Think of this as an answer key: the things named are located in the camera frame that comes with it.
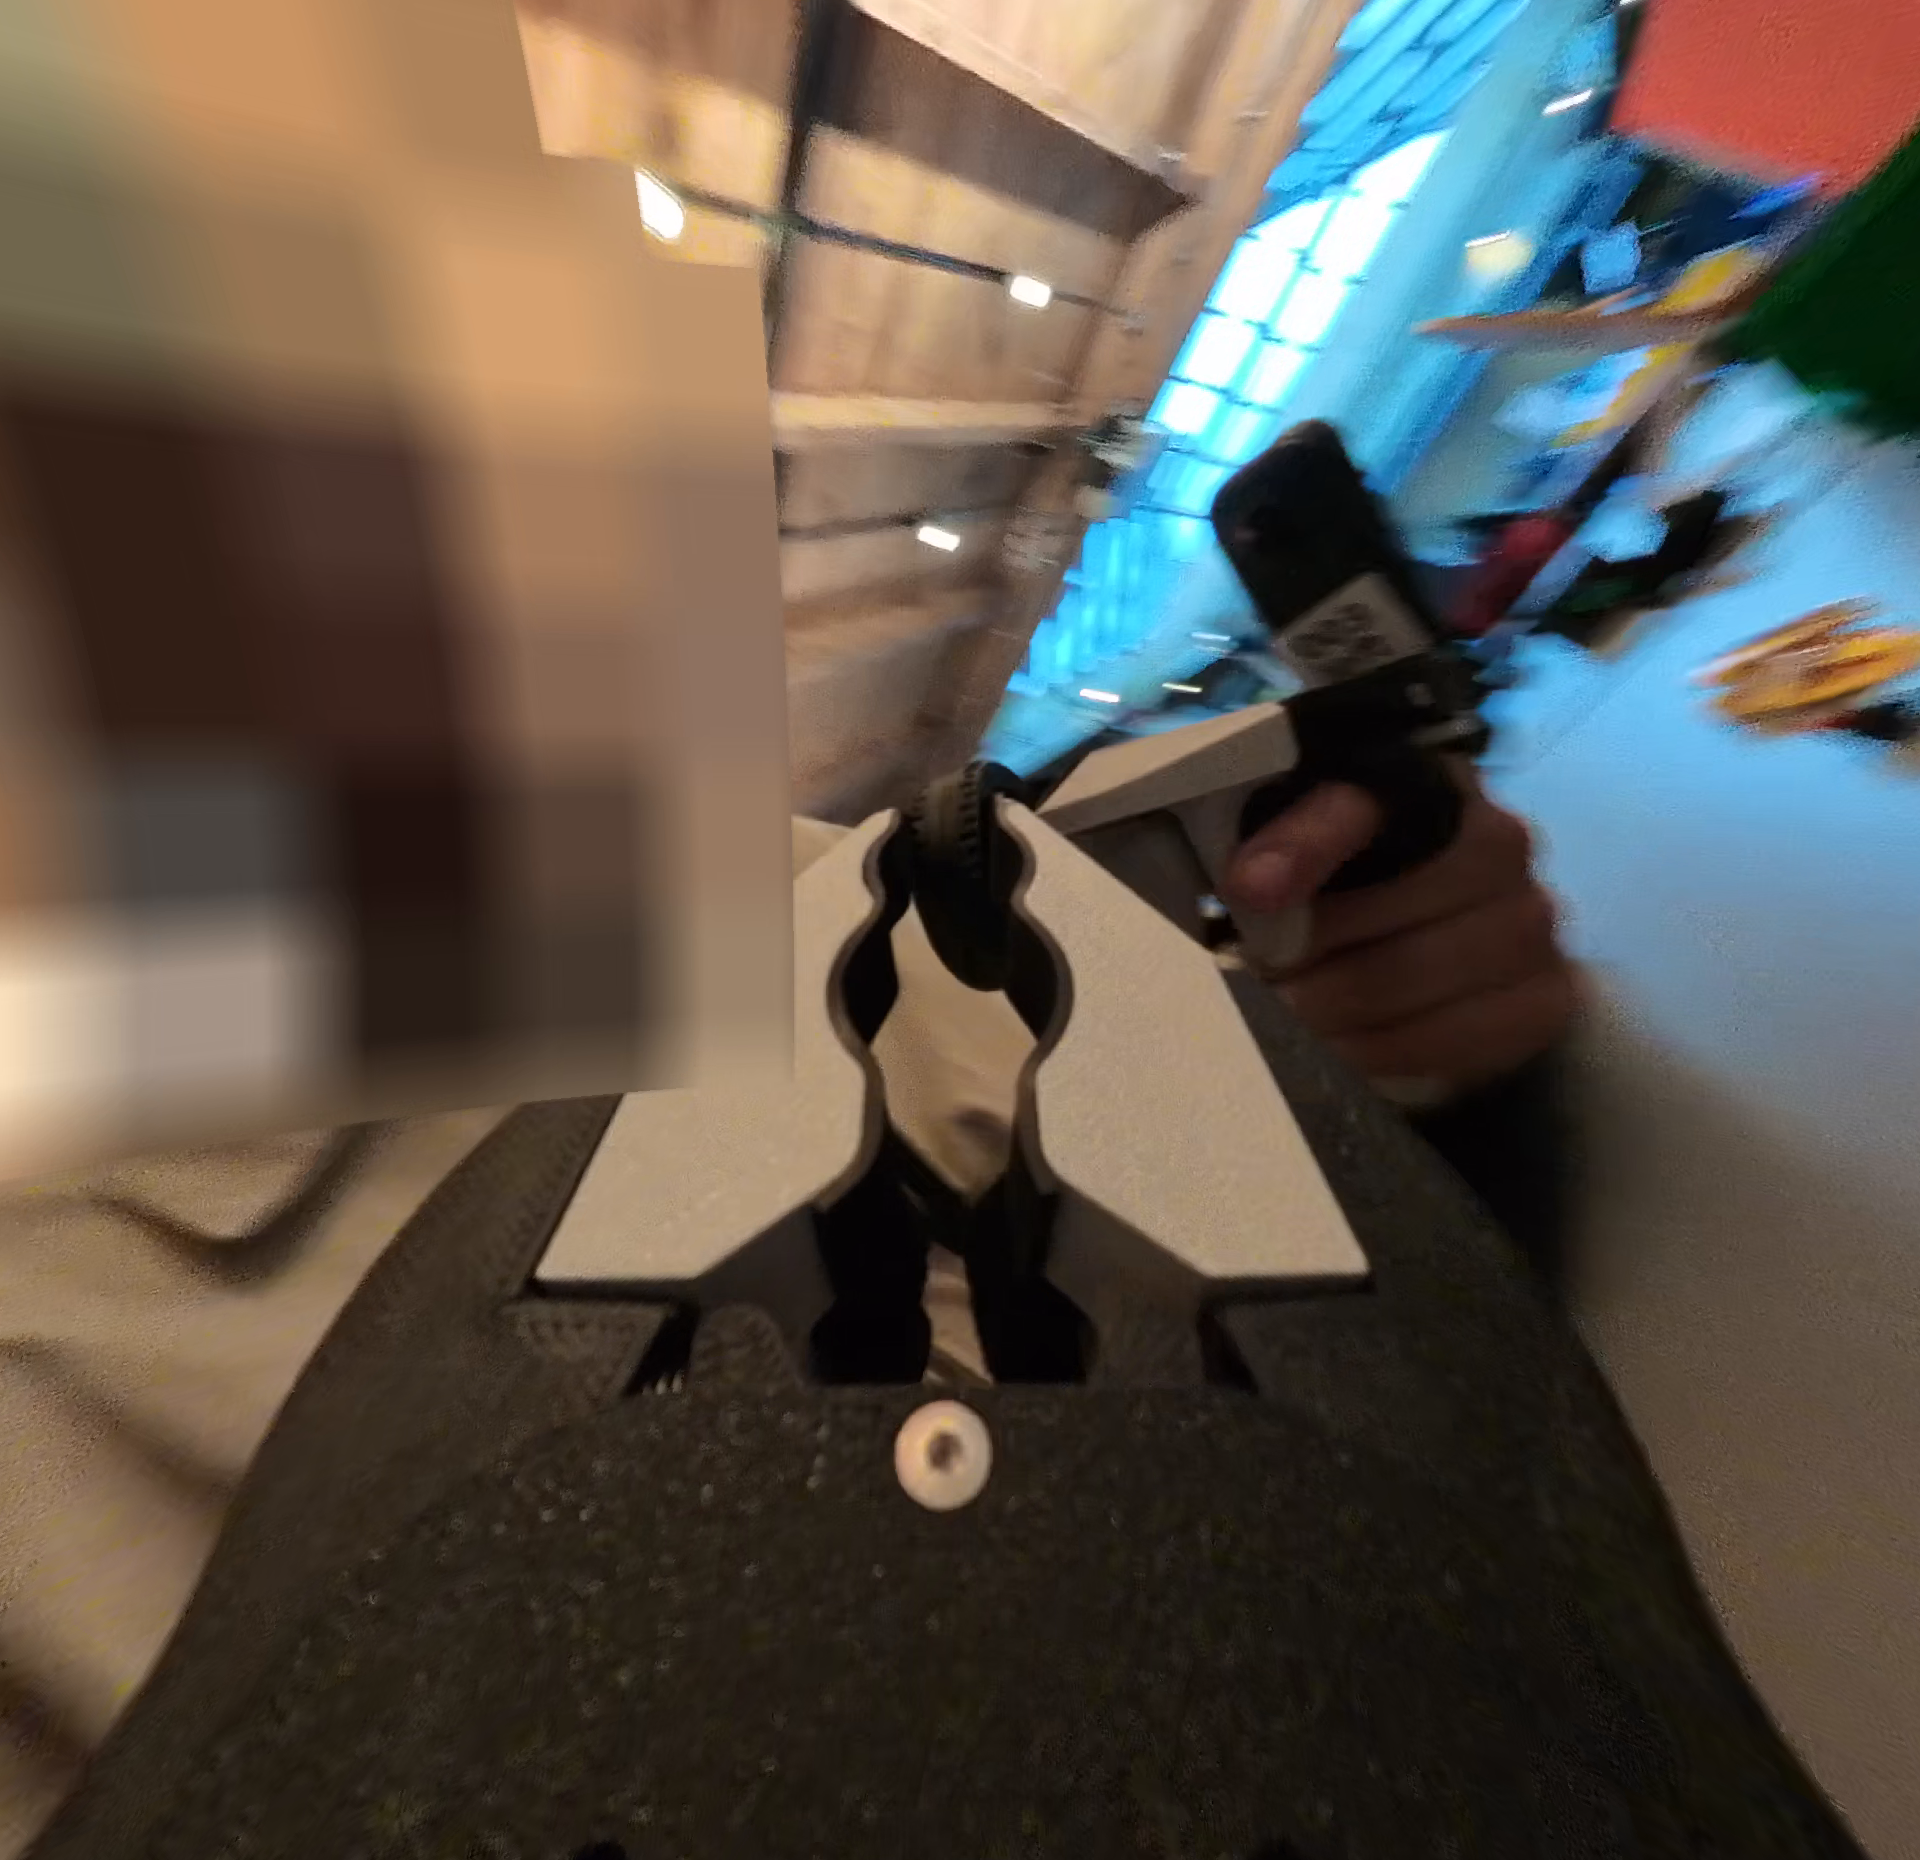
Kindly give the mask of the person's left hand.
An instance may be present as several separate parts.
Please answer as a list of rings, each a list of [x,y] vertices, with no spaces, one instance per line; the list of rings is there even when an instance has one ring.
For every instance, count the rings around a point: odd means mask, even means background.
[[[1357,1072],[1395,1091],[1462,1094],[1545,1058],[1577,1018],[1579,984],[1556,938],[1532,839],[1453,765],[1460,823],[1411,872],[1334,892],[1382,832],[1377,800],[1311,791],[1236,851],[1227,896],[1302,920],[1302,947],[1270,973],[1295,1018]]]

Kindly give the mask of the grey desk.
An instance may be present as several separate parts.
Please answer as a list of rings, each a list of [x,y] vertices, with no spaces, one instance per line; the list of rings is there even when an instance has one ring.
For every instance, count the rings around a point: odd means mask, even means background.
[[[1574,1308],[1753,1685],[1862,1847],[1914,1856],[1914,753],[1693,682],[1822,604],[1914,626],[1914,445],[1761,365],[1663,473],[1761,532],[1608,647],[1528,647],[1490,772],[1592,984]]]

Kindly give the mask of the person's beige jacket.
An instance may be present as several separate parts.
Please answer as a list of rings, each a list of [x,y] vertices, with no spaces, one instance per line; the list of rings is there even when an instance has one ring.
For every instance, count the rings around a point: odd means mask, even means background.
[[[147,1680],[345,1298],[500,1121],[467,1107],[6,1182],[6,1856]]]

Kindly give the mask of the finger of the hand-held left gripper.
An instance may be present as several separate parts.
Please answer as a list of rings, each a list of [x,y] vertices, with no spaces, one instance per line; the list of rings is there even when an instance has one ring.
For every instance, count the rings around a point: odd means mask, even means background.
[[[1291,772],[1291,711],[1258,704],[1103,745],[1037,811],[1051,826],[1109,826],[1171,812]]]

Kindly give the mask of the red plastic tote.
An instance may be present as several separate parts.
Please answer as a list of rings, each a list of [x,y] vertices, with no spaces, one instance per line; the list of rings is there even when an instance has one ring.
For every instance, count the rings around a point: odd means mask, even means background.
[[[1696,167],[1827,196],[1918,120],[1918,0],[1645,0],[1611,106],[1623,138]]]

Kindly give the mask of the black toy wheel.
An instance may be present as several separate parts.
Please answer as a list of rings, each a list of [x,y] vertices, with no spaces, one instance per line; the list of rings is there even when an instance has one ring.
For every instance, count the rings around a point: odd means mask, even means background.
[[[905,811],[909,886],[938,961],[971,990],[1001,994],[1023,1021],[1039,1025],[1058,984],[1032,928],[1014,910],[1025,849],[1001,821],[1001,805],[1029,807],[1020,776],[973,759],[926,782]]]

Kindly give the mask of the green storage bin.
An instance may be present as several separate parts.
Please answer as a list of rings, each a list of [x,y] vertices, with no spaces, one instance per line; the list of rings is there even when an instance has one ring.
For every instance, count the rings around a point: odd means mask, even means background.
[[[1918,438],[1914,138],[1792,241],[1714,349],[1771,360],[1872,433]]]

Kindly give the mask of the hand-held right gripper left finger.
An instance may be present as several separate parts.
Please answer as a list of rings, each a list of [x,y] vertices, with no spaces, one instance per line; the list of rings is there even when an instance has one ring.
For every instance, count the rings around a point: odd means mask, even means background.
[[[792,896],[792,1061],[627,1094],[543,1255],[554,1295],[755,1307],[815,1378],[920,1378],[920,1216],[872,1053],[898,1000],[898,812],[843,834]]]

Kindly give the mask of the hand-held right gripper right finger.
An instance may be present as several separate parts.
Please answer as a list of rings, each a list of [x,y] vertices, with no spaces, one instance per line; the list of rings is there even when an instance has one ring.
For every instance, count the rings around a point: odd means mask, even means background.
[[[1204,1378],[1208,1322],[1370,1289],[1372,1263],[1212,951],[1029,807],[1015,1164],[1088,1378]]]

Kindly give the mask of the wooden desk lamp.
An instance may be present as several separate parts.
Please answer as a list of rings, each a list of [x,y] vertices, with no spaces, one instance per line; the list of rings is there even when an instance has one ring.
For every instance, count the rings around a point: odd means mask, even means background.
[[[1612,359],[1634,354],[1612,402],[1592,422],[1560,425],[1601,454],[1560,497],[1466,518],[1476,557],[1437,569],[1442,619],[1460,638],[1490,636],[1514,618],[1528,586],[1568,557],[1608,492],[1649,467],[1724,363],[1723,339],[1756,309],[1778,261],[1756,245],[1724,246],[1687,265],[1653,300],[1616,293],[1579,306],[1527,307],[1495,314],[1450,314],[1414,325],[1414,336],[1469,354],[1564,354]]]

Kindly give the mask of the yellow curved panel pieces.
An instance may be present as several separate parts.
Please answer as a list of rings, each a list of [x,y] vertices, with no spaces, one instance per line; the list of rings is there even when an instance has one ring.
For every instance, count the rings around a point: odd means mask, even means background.
[[[1918,631],[1867,600],[1837,600],[1711,657],[1692,677],[1709,711],[1744,732],[1914,737]]]

